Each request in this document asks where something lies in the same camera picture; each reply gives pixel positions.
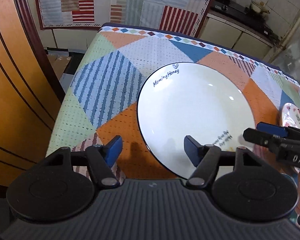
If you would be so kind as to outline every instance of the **gas stove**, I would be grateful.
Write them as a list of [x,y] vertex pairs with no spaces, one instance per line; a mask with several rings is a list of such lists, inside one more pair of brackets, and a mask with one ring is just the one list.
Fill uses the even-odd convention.
[[272,43],[278,42],[278,35],[267,26],[261,15],[256,14],[250,8],[243,7],[231,0],[214,0],[211,10],[222,13],[260,33]]

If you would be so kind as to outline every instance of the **pipe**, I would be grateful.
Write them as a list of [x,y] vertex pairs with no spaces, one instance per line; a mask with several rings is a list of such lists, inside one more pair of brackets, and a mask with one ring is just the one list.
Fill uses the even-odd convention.
[[278,48],[278,50],[276,50],[274,52],[274,54],[272,55],[272,57],[269,60],[269,63],[272,63],[274,61],[274,59],[279,55],[279,53],[286,49],[287,44],[291,40],[291,38],[294,35],[294,33],[296,32],[296,30],[299,28],[299,26],[300,26],[300,10],[298,11],[297,16],[294,18],[293,23],[290,25],[288,31],[286,32],[286,34],[283,36],[283,38],[279,42],[279,45],[278,45],[279,48]]

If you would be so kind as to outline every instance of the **plate rim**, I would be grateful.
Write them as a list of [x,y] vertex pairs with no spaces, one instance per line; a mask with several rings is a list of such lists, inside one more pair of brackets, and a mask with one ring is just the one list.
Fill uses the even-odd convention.
[[[216,69],[214,69],[214,68],[211,68],[211,67],[209,67],[209,66],[206,66],[206,65],[203,65],[203,64],[199,64],[199,63],[197,63],[197,62],[186,62],[186,61],[169,63],[169,64],[167,64],[167,65],[164,65],[164,66],[162,66],[162,67],[156,69],[155,71],[153,71],[153,72],[146,78],[145,82],[142,84],[142,87],[141,87],[141,89],[140,89],[140,92],[139,92],[139,95],[138,95],[138,99],[137,99],[137,123],[138,123],[139,132],[140,132],[140,134],[141,134],[141,137],[142,137],[142,139],[143,139],[143,142],[145,143],[145,145],[146,145],[147,149],[149,150],[149,152],[151,153],[151,155],[156,159],[156,161],[157,161],[158,163],[160,163],[165,169],[167,169],[168,171],[170,171],[171,173],[173,173],[174,175],[176,175],[177,177],[179,177],[179,178],[181,178],[181,179],[188,180],[188,179],[186,179],[186,178],[184,178],[184,177],[182,177],[182,176],[176,174],[176,173],[173,172],[172,170],[170,170],[166,165],[164,165],[162,162],[160,162],[160,161],[158,160],[158,158],[154,155],[154,153],[150,150],[148,144],[146,143],[145,138],[143,137],[143,134],[142,134],[142,131],[141,131],[141,128],[140,128],[140,124],[139,124],[139,117],[138,117],[139,98],[140,98],[142,89],[143,89],[144,85],[146,84],[146,82],[148,81],[148,79],[149,79],[154,73],[156,73],[159,69],[161,69],[161,68],[163,68],[163,67],[166,67],[166,66],[169,66],[169,65],[172,65],[172,64],[178,64],[178,63],[198,64],[198,65],[201,65],[201,66],[208,67],[208,68],[210,68],[210,69],[212,69],[212,70],[218,72],[219,74],[223,75],[220,71],[218,71],[218,70],[216,70]],[[228,79],[232,84],[234,84],[227,76],[225,76],[225,75],[223,75],[223,76],[224,76],[226,79]],[[252,117],[253,117],[253,121],[254,121],[254,126],[256,126],[256,120],[255,120],[253,111],[252,111],[252,109],[251,109],[251,106],[250,106],[250,104],[249,104],[249,101],[247,100],[247,98],[245,97],[245,95],[243,94],[243,92],[242,92],[241,90],[240,90],[240,92],[241,92],[242,96],[244,97],[244,99],[245,99],[245,100],[247,101],[247,103],[248,103],[248,106],[249,106],[250,111],[251,111],[251,113],[252,113]]]

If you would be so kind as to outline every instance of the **screw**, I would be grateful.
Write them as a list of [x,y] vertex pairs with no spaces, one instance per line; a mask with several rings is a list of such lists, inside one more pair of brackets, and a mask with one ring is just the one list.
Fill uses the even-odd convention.
[[115,178],[104,178],[101,180],[101,183],[105,186],[114,186],[118,181]]
[[188,182],[193,186],[202,186],[204,184],[204,179],[194,177],[189,179]]
[[157,187],[157,184],[155,182],[149,183],[149,187]]

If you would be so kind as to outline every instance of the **wooden cabinet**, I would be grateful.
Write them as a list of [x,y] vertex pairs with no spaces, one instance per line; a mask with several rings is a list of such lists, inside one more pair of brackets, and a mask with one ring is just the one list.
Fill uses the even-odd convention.
[[207,18],[205,27],[202,28],[199,38],[227,48],[232,48],[241,31],[218,20]]
[[247,33],[242,33],[233,49],[263,59],[271,47]]
[[0,0],[0,185],[45,157],[64,95],[26,0]]

